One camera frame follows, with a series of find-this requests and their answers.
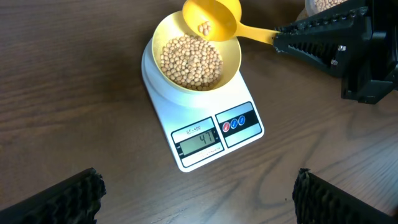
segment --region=black rubber gripper pad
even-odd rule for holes
[[[94,224],[106,194],[93,168],[0,212],[2,224]]]
[[[300,169],[293,201],[301,224],[393,224],[392,217],[347,194],[328,182]]]

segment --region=yellow bowl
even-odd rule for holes
[[[166,46],[169,40],[176,37],[182,37],[184,34],[195,35],[194,31],[192,31],[185,23],[181,11],[175,12],[167,16],[157,26],[154,36],[152,38],[152,54],[156,66],[161,74],[163,74],[163,72],[160,70],[160,55],[162,54],[163,47]],[[211,44],[220,51],[221,57],[224,61],[223,70],[221,71],[221,79],[217,84],[214,85],[211,90],[189,90],[174,83],[172,80],[167,78],[165,74],[163,74],[165,80],[174,88],[191,94],[212,92],[231,81],[231,79],[235,76],[235,74],[239,70],[239,67],[241,66],[242,53],[238,39],[235,37],[224,42],[211,42]]]

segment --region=red button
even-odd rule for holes
[[[229,131],[229,122],[225,122],[225,123],[223,124],[223,131],[224,131],[224,132]]]

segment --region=scale platform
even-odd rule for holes
[[[264,135],[240,72],[218,91],[185,93],[165,81],[151,45],[152,40],[142,56],[142,77],[181,171],[190,172]]]

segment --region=scale buttons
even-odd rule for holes
[[[245,121],[246,121],[246,118],[242,115],[239,117],[238,123],[239,123],[239,125],[243,125]]]
[[[237,119],[233,119],[231,121],[231,128],[235,129],[236,127],[238,127],[238,120]]]
[[[223,124],[223,131],[224,131],[224,132],[229,131],[229,122],[225,122],[225,123]]]

